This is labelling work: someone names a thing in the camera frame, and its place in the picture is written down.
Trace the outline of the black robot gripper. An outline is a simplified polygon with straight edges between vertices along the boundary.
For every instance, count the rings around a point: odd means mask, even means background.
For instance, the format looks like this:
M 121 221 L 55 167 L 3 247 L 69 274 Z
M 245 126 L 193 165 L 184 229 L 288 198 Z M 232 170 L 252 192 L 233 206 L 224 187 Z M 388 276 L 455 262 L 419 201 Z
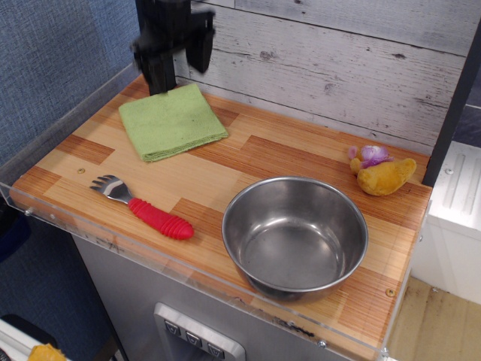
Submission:
M 213 50 L 213 11 L 193 12 L 190 1 L 137 1 L 140 36 L 131 49 L 150 95 L 176 86 L 175 53 L 186 51 L 187 62 L 205 73 Z

